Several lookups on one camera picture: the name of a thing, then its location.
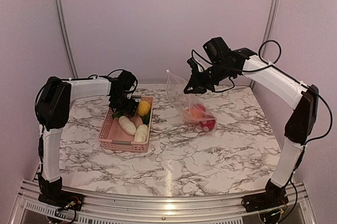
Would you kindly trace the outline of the white toy vegetable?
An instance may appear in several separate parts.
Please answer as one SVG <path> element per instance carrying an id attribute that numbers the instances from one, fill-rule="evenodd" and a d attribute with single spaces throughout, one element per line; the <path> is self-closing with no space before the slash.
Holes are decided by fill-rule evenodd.
<path id="1" fill-rule="evenodd" d="M 123 131 L 128 135 L 135 135 L 136 126 L 135 124 L 126 116 L 121 116 L 118 119 L 118 123 Z"/>
<path id="2" fill-rule="evenodd" d="M 147 133 L 148 133 L 148 126 L 146 124 L 140 125 L 136 129 L 134 142 L 145 142 L 147 139 Z"/>

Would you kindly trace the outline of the orange toy orange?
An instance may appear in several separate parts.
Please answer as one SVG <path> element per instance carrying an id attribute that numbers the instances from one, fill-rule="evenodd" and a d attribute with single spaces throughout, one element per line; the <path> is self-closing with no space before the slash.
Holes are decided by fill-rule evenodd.
<path id="1" fill-rule="evenodd" d="M 201 119 L 204 116 L 204 111 L 202 109 L 199 109 L 197 107 L 192 107 L 188 109 L 188 112 L 192 119 Z"/>

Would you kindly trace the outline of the clear pink zip top bag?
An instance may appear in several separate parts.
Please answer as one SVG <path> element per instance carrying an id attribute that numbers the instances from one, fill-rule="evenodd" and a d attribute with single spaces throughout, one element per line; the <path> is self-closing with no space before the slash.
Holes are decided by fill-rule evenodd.
<path id="1" fill-rule="evenodd" d="M 200 122 L 209 118 L 216 119 L 216 117 L 208 108 L 206 108 L 206 112 L 204 112 L 204 116 L 201 119 L 192 119 L 188 109 L 194 107 L 194 104 L 204 104 L 197 98 L 195 94 L 184 94 L 184 88 L 187 85 L 187 80 L 172 74 L 170 70 L 166 70 L 166 72 L 168 74 L 166 82 L 167 100 L 177 110 L 179 115 L 182 116 L 186 123 L 194 124 L 199 130 L 202 131 Z"/>

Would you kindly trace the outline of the pink perforated plastic basket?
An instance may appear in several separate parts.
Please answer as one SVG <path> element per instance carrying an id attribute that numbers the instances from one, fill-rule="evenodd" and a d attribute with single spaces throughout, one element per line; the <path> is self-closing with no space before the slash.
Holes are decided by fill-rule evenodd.
<path id="1" fill-rule="evenodd" d="M 150 142 L 154 97 L 136 96 L 140 108 L 131 118 L 109 109 L 98 139 L 112 151 L 147 152 Z"/>

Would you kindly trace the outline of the red toy apple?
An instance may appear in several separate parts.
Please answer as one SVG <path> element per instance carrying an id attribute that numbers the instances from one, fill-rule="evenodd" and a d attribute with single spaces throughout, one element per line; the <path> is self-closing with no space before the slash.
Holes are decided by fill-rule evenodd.
<path id="1" fill-rule="evenodd" d="M 206 112 L 206 107 L 202 104 L 194 104 L 194 111 Z"/>
<path id="2" fill-rule="evenodd" d="M 204 132 L 212 131 L 216 126 L 216 119 L 209 118 L 200 122 L 200 127 Z"/>

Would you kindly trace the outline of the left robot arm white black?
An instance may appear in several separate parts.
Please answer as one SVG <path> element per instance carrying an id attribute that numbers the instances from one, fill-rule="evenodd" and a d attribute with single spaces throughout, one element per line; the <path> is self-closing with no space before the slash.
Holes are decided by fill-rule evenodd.
<path id="1" fill-rule="evenodd" d="M 113 111 L 128 116 L 136 112 L 137 104 L 131 94 L 136 90 L 138 80 L 129 71 L 119 69 L 118 72 L 117 77 L 97 75 L 60 79 L 51 76 L 36 96 L 34 109 L 40 130 L 40 192 L 56 206 L 63 205 L 67 199 L 62 190 L 59 161 L 61 134 L 68 122 L 72 103 L 79 99 L 107 96 Z"/>

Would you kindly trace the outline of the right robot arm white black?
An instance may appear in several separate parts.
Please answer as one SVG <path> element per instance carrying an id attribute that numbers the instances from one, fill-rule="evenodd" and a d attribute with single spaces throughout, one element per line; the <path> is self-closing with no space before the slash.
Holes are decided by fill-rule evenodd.
<path id="1" fill-rule="evenodd" d="M 187 63 L 192 70 L 184 89 L 186 94 L 215 92 L 215 86 L 224 79 L 243 75 L 267 88 L 281 98 L 293 111 L 285 125 L 285 140 L 276 169 L 261 195 L 261 203 L 272 207 L 281 199 L 282 190 L 288 185 L 292 174 L 301 162 L 308 136 L 316 121 L 318 88 L 277 69 L 274 63 L 263 60 L 258 52 L 243 47 L 230 49 L 221 37 L 212 38 L 203 45 L 208 56 L 207 69 L 199 67 L 191 57 Z"/>

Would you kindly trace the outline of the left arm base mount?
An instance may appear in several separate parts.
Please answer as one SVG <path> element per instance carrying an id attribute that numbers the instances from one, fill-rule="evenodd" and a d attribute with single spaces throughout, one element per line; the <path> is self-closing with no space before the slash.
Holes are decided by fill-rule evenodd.
<path id="1" fill-rule="evenodd" d="M 49 182 L 43 177 L 39 177 L 39 196 L 38 200 L 51 206 L 59 207 L 62 210 L 71 202 L 74 202 L 73 207 L 76 211 L 80 211 L 84 201 L 84 195 L 80 193 L 63 190 L 62 178 L 54 182 Z"/>

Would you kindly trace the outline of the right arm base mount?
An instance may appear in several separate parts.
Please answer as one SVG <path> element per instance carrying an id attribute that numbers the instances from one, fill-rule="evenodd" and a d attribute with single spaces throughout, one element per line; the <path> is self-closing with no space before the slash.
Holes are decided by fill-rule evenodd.
<path id="1" fill-rule="evenodd" d="M 285 190 L 287 185 L 288 182 L 284 186 L 278 187 L 269 179 L 264 192 L 244 196 L 241 205 L 245 208 L 246 212 L 285 206 L 289 203 Z"/>

